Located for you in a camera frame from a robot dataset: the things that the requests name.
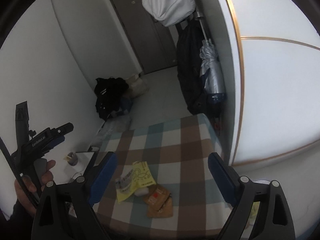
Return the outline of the yellow printed plastic bag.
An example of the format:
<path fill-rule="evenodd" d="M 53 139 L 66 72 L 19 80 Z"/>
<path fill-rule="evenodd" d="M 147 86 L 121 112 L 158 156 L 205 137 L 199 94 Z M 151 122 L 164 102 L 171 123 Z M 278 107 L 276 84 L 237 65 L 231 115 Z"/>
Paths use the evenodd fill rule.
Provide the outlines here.
<path fill-rule="evenodd" d="M 136 190 L 156 185 L 146 161 L 136 161 L 131 170 L 124 176 L 115 180 L 118 203 L 129 198 Z"/>

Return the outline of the orange-brown snack packet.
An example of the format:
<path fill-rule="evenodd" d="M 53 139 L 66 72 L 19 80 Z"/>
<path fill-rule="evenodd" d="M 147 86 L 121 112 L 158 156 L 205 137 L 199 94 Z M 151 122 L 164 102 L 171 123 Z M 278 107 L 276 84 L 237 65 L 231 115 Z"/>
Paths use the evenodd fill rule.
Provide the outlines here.
<path fill-rule="evenodd" d="M 155 211 L 159 211 L 170 196 L 170 191 L 156 184 L 149 187 L 149 193 L 143 197 L 143 201 Z"/>

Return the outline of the white side table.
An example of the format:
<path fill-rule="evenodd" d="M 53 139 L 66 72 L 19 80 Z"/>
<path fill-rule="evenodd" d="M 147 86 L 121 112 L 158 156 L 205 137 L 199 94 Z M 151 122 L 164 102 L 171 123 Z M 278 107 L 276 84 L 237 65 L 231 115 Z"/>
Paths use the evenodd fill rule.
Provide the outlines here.
<path fill-rule="evenodd" d="M 75 161 L 73 168 L 75 170 L 72 179 L 75 179 L 81 175 L 84 175 L 84 172 L 89 165 L 95 152 L 76 152 L 74 154 Z"/>

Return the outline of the grey pen holder cup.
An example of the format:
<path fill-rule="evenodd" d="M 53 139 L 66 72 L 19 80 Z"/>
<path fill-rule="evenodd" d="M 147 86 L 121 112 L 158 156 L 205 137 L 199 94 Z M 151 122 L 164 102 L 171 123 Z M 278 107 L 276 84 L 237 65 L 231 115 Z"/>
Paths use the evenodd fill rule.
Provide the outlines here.
<path fill-rule="evenodd" d="M 67 154 L 64 159 L 71 166 L 75 166 L 79 161 L 78 156 L 74 152 L 70 152 L 69 154 Z"/>

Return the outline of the white crumpled tissue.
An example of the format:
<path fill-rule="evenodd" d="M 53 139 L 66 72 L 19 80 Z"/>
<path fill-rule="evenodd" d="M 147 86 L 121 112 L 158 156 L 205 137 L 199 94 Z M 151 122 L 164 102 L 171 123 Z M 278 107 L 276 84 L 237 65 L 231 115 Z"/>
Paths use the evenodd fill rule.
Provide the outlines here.
<path fill-rule="evenodd" d="M 145 196 L 145 195 L 148 195 L 148 194 L 149 194 L 149 188 L 148 187 L 138 188 L 134 192 L 134 195 L 137 196 L 137 197 Z"/>

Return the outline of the grey plastic parcel bag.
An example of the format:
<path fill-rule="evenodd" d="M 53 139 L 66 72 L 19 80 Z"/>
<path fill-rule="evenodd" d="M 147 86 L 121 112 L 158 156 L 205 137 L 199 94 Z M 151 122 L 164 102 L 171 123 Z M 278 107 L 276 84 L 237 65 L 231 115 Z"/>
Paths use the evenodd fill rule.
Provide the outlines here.
<path fill-rule="evenodd" d="M 92 146 L 100 147 L 103 140 L 114 133 L 122 133 L 129 129 L 131 118 L 129 115 L 122 115 L 112 119 L 108 119 L 99 130 L 92 141 Z"/>

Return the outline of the checkered tablecloth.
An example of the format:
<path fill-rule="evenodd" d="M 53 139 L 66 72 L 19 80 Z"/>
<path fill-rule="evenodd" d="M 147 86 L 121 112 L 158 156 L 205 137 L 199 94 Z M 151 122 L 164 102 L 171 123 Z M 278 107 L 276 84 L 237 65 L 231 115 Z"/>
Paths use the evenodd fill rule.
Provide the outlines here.
<path fill-rule="evenodd" d="M 221 146 L 204 114 L 109 135 L 97 159 L 107 152 L 117 155 L 114 179 L 125 176 L 135 161 L 146 161 L 155 181 L 170 191 L 173 215 L 149 218 L 147 205 L 135 196 L 117 202 L 111 181 L 97 208 L 105 228 L 154 239 L 205 238 L 220 232 L 231 208 L 208 169 L 208 156 L 220 153 Z"/>

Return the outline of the white frosted sliding window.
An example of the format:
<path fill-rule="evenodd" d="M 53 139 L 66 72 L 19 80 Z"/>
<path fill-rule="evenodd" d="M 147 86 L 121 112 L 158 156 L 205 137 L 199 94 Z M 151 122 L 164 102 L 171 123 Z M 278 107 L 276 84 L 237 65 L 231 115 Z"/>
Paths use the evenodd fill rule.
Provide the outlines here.
<path fill-rule="evenodd" d="M 319 144 L 319 34 L 293 0 L 226 0 L 237 43 L 234 166 Z"/>

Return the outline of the black backpack on floor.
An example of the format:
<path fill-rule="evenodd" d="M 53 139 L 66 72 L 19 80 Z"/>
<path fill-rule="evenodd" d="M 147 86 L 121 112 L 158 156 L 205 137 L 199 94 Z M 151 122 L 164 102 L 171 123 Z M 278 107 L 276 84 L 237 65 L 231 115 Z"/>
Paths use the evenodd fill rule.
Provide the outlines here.
<path fill-rule="evenodd" d="M 123 97 L 129 91 L 129 85 L 121 77 L 96 78 L 94 93 L 97 96 L 95 109 L 99 118 L 106 121 L 110 114 L 120 109 Z"/>

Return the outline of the beige paper bag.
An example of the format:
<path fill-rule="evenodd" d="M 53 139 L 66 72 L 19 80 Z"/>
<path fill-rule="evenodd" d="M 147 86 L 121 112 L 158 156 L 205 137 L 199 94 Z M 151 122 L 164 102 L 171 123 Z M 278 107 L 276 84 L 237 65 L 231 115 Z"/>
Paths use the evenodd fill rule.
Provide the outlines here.
<path fill-rule="evenodd" d="M 129 85 L 127 96 L 131 99 L 142 96 L 149 91 L 148 85 L 138 74 L 133 74 L 125 81 Z"/>

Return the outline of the silver folded umbrella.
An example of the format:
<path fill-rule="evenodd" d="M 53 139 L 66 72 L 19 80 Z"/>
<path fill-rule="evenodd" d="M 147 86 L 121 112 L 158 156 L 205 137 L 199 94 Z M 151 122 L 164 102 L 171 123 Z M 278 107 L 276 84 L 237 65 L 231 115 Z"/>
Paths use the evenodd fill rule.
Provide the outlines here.
<path fill-rule="evenodd" d="M 209 103 L 212 105 L 222 103 L 226 99 L 226 89 L 218 54 L 214 43 L 205 31 L 203 14 L 196 10 L 194 17 L 200 23 L 204 36 L 200 49 L 202 87 L 208 95 Z"/>

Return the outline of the grey-brown door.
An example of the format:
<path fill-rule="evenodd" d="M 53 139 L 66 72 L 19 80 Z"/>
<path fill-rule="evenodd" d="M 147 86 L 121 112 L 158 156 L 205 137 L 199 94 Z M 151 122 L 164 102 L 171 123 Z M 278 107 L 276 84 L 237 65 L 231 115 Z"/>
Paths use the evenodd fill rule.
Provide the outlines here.
<path fill-rule="evenodd" d="M 111 0 L 144 74 L 176 66 L 176 46 L 168 27 L 155 20 L 142 0 Z"/>

